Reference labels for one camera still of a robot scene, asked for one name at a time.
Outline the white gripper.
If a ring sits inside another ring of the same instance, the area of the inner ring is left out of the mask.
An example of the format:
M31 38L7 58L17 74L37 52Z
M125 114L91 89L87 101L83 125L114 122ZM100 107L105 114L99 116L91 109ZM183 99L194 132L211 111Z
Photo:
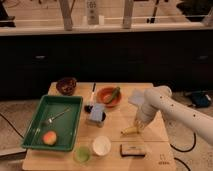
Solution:
M157 110L153 107L139 107L136 112L136 120L134 126L138 132L142 132L147 124L153 121L157 113Z

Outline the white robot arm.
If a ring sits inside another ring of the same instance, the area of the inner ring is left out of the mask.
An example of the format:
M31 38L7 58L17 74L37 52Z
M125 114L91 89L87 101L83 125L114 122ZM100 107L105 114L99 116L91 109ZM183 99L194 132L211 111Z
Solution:
M147 127L156 113L161 111L185 124L213 146L213 117L173 100L168 86L151 87L143 91L135 89L131 98L138 107L136 123L140 129Z

